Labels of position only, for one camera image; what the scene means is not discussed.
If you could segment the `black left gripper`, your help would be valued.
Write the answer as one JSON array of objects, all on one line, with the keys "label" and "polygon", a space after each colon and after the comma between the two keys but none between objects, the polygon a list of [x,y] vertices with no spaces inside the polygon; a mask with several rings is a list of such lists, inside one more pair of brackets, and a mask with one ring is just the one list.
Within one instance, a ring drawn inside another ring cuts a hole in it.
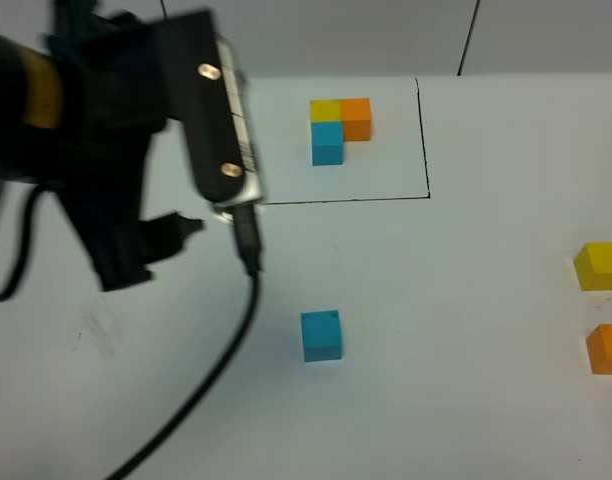
[{"label": "black left gripper", "polygon": [[96,14],[94,1],[54,1],[47,45],[64,69],[63,153],[57,189],[101,289],[148,282],[145,266],[181,253],[202,219],[141,219],[145,163],[166,126],[168,99],[152,26],[129,12]]}]

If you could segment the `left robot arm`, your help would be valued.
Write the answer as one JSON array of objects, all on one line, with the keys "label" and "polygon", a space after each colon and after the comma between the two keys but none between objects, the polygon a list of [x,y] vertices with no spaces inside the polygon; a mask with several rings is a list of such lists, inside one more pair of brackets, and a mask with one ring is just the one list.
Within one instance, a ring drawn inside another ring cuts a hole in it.
[{"label": "left robot arm", "polygon": [[16,261],[0,302],[22,284],[40,197],[55,195],[103,291],[149,281],[150,265],[181,253],[200,219],[140,216],[152,138],[172,116],[153,27],[93,1],[56,1],[45,52],[0,35],[0,205],[30,185]]}]

